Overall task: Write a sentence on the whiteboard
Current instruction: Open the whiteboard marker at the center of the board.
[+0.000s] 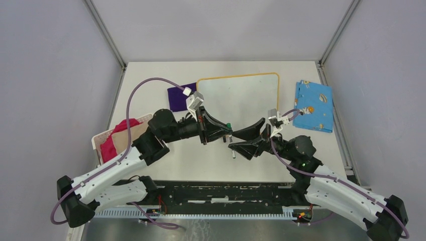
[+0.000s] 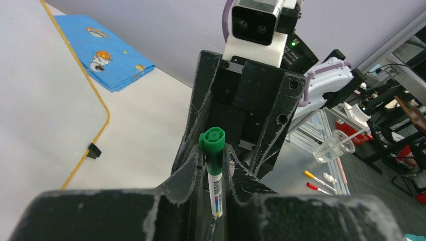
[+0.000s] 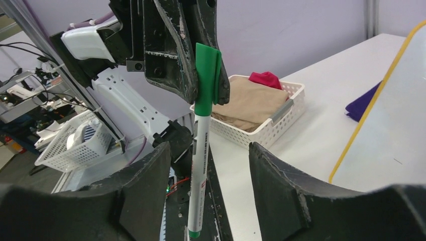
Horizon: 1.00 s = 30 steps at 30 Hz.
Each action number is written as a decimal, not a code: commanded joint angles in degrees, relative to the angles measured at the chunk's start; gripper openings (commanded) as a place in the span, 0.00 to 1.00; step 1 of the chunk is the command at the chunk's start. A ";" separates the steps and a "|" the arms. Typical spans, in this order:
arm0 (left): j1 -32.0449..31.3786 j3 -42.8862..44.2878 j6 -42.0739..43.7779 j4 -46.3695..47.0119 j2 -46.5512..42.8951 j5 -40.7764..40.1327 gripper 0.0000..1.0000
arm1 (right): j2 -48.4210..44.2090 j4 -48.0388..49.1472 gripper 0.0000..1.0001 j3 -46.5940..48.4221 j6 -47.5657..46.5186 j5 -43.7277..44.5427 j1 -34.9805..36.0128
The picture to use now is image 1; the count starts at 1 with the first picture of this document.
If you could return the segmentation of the yellow framed whiteboard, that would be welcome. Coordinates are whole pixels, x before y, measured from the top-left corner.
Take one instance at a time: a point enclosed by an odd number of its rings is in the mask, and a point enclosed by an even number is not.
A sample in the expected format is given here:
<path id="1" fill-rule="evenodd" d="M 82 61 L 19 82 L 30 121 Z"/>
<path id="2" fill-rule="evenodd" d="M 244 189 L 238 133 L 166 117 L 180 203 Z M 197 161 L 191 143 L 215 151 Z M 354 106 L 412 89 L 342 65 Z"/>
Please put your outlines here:
<path id="1" fill-rule="evenodd" d="M 280 76 L 275 72 L 203 78 L 196 83 L 208 113 L 230 123 L 234 131 L 279 109 L 279 88 Z"/>

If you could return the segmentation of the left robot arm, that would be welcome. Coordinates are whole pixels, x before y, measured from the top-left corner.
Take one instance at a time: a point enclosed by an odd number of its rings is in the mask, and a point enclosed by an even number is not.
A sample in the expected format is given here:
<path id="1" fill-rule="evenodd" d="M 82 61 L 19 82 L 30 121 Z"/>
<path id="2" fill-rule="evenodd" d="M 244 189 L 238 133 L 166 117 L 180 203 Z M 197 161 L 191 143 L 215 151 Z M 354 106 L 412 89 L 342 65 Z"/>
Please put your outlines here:
<path id="1" fill-rule="evenodd" d="M 117 186 L 116 183 L 137 169 L 144 169 L 167 153 L 167 143 L 198 136 L 204 145 L 232 134 L 225 123 L 212 117 L 201 106 L 193 116 L 177 121 L 169 109 L 156 111 L 146 131 L 126 149 L 94 170 L 79 177 L 63 176 L 57 180 L 58 203 L 65 215 L 64 223 L 71 228 L 90 221 L 95 214 L 117 205 L 143 201 L 153 204 L 158 191 L 149 177 Z"/>

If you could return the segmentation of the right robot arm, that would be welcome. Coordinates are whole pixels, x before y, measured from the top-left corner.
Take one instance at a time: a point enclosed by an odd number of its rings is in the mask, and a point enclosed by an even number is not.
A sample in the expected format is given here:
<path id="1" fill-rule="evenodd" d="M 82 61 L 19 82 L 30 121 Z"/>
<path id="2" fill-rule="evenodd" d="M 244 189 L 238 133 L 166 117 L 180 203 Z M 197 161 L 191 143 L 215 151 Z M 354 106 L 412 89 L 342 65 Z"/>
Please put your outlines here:
<path id="1" fill-rule="evenodd" d="M 397 196 L 375 194 L 338 175 L 314 157 L 316 148 L 305 135 L 285 140 L 274 133 L 265 119 L 234 131 L 241 139 L 229 148 L 248 160 L 263 153 L 274 155 L 295 179 L 290 199 L 297 205 L 319 205 L 359 226 L 371 240 L 409 239 L 408 216 L 404 202 Z"/>

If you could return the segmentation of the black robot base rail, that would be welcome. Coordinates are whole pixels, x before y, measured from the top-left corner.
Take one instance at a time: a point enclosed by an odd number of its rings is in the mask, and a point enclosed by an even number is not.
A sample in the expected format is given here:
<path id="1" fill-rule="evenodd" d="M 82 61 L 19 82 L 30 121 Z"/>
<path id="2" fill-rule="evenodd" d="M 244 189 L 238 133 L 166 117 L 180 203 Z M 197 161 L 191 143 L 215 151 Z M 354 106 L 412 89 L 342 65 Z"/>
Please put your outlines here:
<path id="1" fill-rule="evenodd" d="M 166 214 L 282 214 L 284 207 L 310 203 L 297 194 L 292 183 L 277 182 L 154 182 L 157 190 L 139 201 Z"/>

